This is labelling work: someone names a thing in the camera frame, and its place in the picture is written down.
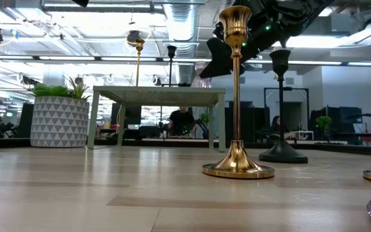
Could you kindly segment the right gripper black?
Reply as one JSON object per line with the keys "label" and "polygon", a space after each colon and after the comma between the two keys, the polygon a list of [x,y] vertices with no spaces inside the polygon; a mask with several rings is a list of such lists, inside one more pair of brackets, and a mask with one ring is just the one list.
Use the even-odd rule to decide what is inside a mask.
{"label": "right gripper black", "polygon": [[[252,31],[246,40],[246,45],[241,48],[241,61],[245,62],[255,58],[262,51],[270,48],[275,42],[282,40],[281,30],[256,30]],[[233,70],[232,50],[218,38],[207,42],[212,53],[212,61],[200,73],[202,79],[230,75]]]}

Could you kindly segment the tall black candlestick holder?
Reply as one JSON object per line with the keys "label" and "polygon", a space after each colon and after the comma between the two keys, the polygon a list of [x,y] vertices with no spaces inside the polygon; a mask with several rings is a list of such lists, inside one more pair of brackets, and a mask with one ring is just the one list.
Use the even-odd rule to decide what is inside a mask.
{"label": "tall black candlestick holder", "polygon": [[284,74],[289,67],[290,51],[286,49],[276,50],[270,53],[272,60],[272,69],[278,76],[279,84],[279,107],[280,107],[280,138],[279,141],[269,150],[259,155],[260,161],[287,163],[287,164],[307,164],[308,157],[297,152],[286,140],[284,130],[284,112],[283,112],[283,81]]}
{"label": "tall black candlestick holder", "polygon": [[173,58],[174,58],[175,52],[176,52],[176,46],[169,45],[167,47],[167,49],[168,49],[168,56],[169,56],[169,83],[168,84],[162,84],[162,86],[190,87],[191,83],[186,83],[186,82],[178,83],[178,84],[173,84],[172,83],[172,64],[173,64]]}

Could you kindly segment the green perforated metal shelf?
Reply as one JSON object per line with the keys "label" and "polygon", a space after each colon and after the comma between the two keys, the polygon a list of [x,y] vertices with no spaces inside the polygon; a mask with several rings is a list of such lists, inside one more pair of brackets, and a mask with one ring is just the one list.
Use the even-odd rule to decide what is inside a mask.
{"label": "green perforated metal shelf", "polygon": [[225,152],[225,93],[224,88],[94,86],[87,148],[95,143],[99,97],[106,97],[121,106],[120,120],[125,121],[126,107],[188,106],[209,108],[209,147],[214,148],[214,106],[218,107],[218,151]]}

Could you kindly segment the person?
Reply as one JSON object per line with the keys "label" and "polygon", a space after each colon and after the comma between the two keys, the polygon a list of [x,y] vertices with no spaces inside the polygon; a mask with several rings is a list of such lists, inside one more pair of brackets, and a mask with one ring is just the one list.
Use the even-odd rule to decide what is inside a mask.
{"label": "person", "polygon": [[[280,119],[280,116],[277,115],[273,118],[272,124],[271,124],[271,131],[273,135],[280,136],[280,126],[281,126],[281,119]],[[285,140],[291,138],[291,133],[285,124],[283,124],[283,132],[284,132]]]}
{"label": "person", "polygon": [[188,107],[180,106],[178,110],[170,114],[168,128],[170,136],[193,138],[198,125],[193,115],[188,111]]}

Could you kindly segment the small white table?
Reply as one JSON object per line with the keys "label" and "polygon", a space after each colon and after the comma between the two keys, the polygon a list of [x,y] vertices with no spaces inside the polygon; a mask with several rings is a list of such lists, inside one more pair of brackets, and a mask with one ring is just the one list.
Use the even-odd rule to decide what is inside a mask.
{"label": "small white table", "polygon": [[291,131],[290,135],[296,140],[314,140],[313,131]]}

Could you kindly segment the small green background plant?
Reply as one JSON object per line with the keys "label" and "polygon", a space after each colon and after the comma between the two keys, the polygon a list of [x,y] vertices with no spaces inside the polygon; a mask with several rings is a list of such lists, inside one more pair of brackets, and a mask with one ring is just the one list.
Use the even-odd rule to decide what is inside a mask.
{"label": "small green background plant", "polygon": [[315,119],[315,124],[321,138],[330,142],[330,125],[332,124],[332,119],[325,115],[319,116]]}

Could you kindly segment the black background workstation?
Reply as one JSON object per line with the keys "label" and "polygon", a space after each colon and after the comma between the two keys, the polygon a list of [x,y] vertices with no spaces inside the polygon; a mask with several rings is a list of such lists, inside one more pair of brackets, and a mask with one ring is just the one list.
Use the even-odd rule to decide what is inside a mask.
{"label": "black background workstation", "polygon": [[[330,142],[323,140],[316,128],[315,119],[319,116],[329,116]],[[363,145],[371,142],[371,112],[363,113],[361,108],[340,106],[325,106],[320,110],[312,110],[308,129],[314,132],[314,138],[331,144]]]}

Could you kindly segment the succulent in triangle-pattern pot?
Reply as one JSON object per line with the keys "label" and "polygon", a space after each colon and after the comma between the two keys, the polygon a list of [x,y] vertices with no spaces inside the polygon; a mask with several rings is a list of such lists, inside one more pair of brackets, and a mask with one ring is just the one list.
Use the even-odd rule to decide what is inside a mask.
{"label": "succulent in triangle-pattern pot", "polygon": [[37,84],[33,89],[30,144],[40,148],[81,148],[88,136],[88,87],[78,77],[71,88]]}

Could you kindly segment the silver ventilation duct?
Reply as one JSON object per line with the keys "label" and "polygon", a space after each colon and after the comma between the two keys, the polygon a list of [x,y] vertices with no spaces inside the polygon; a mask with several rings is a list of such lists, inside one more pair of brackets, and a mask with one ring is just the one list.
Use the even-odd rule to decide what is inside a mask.
{"label": "silver ventilation duct", "polygon": [[164,6],[167,15],[169,40],[176,46],[175,58],[190,58],[196,55],[197,43],[196,20],[197,7],[184,4],[167,4]]}

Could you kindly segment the black gantry frame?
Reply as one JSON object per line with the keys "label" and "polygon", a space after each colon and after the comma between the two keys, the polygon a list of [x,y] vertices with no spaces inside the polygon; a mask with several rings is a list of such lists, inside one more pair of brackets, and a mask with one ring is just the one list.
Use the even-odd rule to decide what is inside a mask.
{"label": "black gantry frame", "polygon": [[[270,106],[267,104],[268,99],[276,92],[277,97],[272,97],[276,102],[276,107]],[[309,101],[309,89],[308,88],[292,88],[292,87],[283,87],[283,93],[285,92],[295,92],[299,97],[302,97],[300,100],[299,97],[289,95],[289,98],[283,98],[284,102],[299,102],[301,104],[301,123],[304,127],[307,127],[310,119],[310,101]],[[263,89],[263,103],[264,108],[267,108],[269,112],[268,116],[271,116],[272,112],[275,112],[276,115],[280,113],[280,89],[277,88],[264,88]]]}

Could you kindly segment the black aluminium rig frame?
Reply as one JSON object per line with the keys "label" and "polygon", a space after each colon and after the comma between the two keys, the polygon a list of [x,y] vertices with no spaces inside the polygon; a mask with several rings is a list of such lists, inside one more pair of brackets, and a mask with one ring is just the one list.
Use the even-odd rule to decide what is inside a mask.
{"label": "black aluminium rig frame", "polygon": [[[358,155],[371,155],[371,147],[358,146],[358,145],[345,145],[345,144],[328,144],[323,142],[313,143],[311,140],[290,140],[288,143],[295,150],[320,150],[332,151],[339,153],[353,153]],[[123,146],[152,146],[152,147],[176,147],[176,148],[208,148],[209,143],[205,140],[197,139],[148,139],[148,140],[124,140]],[[30,147],[30,139],[26,138],[13,138],[13,139],[0,139],[1,148],[23,148]]]}

